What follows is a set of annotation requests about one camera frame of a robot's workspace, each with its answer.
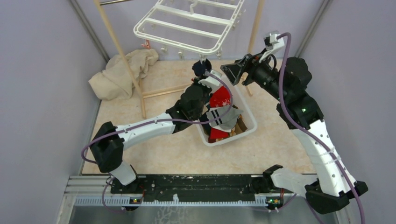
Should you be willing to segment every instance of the metal table surface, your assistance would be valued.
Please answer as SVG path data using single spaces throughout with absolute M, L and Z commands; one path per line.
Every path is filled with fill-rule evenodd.
M 338 224 L 336 213 L 319 215 L 325 224 Z M 100 206 L 75 206 L 69 224 L 316 224 L 302 197 L 297 196 L 279 213 L 258 207 L 140 207 L 117 214 Z

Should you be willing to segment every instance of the clothes peg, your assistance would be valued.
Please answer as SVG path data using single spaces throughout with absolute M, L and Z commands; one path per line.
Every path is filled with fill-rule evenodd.
M 217 56 L 218 59 L 221 59 L 221 54 L 223 53 L 222 51 L 223 51 L 223 48 L 220 48 L 220 50 L 218 50 L 216 52 L 216 56 Z
M 246 9 L 245 9 L 245 10 L 243 10 L 242 12 L 239 12 L 239 13 L 238 13 L 238 16 L 237 16 L 237 18 L 241 17 L 241 16 L 242 16 L 242 14 L 244 14 L 245 12 L 246 12 Z
M 194 3 L 190 5 L 190 13 L 194 14 L 194 7 L 197 6 L 198 0 L 194 0 Z
M 236 21 L 236 22 L 234 22 L 234 24 L 233 24 L 233 26 L 232 26 L 232 29 L 233 30 L 235 30 L 235 27 L 236 27 L 236 25 L 239 23 L 239 20 L 238 21 Z
M 161 47 L 161 51 L 166 54 L 168 52 L 168 46 L 164 45 L 163 47 Z
M 179 54 L 180 60 L 184 60 L 183 50 L 179 50 L 179 52 L 177 54 Z
M 144 44 L 142 44 L 142 47 L 146 48 L 146 49 L 151 49 L 151 45 L 150 45 L 150 41 L 146 40 Z
M 206 61 L 206 55 L 199 55 L 199 60 L 201 61 L 201 64 Z

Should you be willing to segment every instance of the laundry basket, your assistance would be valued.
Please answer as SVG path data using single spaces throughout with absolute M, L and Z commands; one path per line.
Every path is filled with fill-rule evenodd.
M 214 142 L 214 143 L 209 143 L 208 139 L 209 136 L 207 136 L 204 133 L 204 130 L 201 125 L 196 125 L 199 135 L 201 136 L 202 141 L 204 142 L 205 145 L 207 146 L 218 146 L 225 144 L 227 142 L 231 142 L 237 139 L 240 139 L 248 134 L 253 133 L 257 129 L 257 121 L 255 117 L 253 116 L 252 112 L 250 111 L 249 106 L 246 104 L 246 101 L 242 94 L 240 93 L 239 89 L 237 86 L 233 86 L 230 81 L 228 80 L 227 76 L 222 75 L 221 80 L 223 80 L 226 85 L 229 87 L 232 95 L 233 95 L 233 104 L 238 107 L 238 109 L 243 110 L 242 117 L 243 117 L 243 122 L 245 123 L 247 130 L 244 133 L 237 134 L 236 136 L 228 137 L 226 139 Z

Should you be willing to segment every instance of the beige towel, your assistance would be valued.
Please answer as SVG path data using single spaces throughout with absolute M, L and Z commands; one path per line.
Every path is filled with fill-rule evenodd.
M 139 81 L 139 77 L 146 77 L 149 65 L 156 63 L 158 53 L 154 49 L 134 50 L 126 58 L 134 78 Z M 116 55 L 109 60 L 105 70 L 95 74 L 88 82 L 99 99 L 128 99 L 133 95 L 132 78 L 121 56 Z

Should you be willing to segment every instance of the beige floor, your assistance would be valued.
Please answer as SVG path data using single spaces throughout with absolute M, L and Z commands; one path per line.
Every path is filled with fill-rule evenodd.
M 189 83 L 195 61 L 158 61 L 143 80 L 143 89 L 152 91 Z M 220 71 L 222 64 L 231 61 L 212 61 Z M 257 130 L 236 141 L 207 147 L 196 127 L 183 132 L 159 136 L 124 151 L 124 161 L 133 165 L 139 174 L 259 174 L 274 164 L 299 173 L 314 173 L 301 144 L 288 130 L 276 111 L 277 101 L 258 85 L 251 84 L 253 96 L 239 86 L 257 123 Z M 172 107 L 181 92 L 146 99 L 147 117 L 156 116 Z M 140 101 L 135 93 L 128 100 L 102 101 L 94 133 L 107 121 L 114 125 L 141 121 Z M 88 158 L 93 159 L 91 152 Z M 95 164 L 85 163 L 84 174 L 100 173 Z

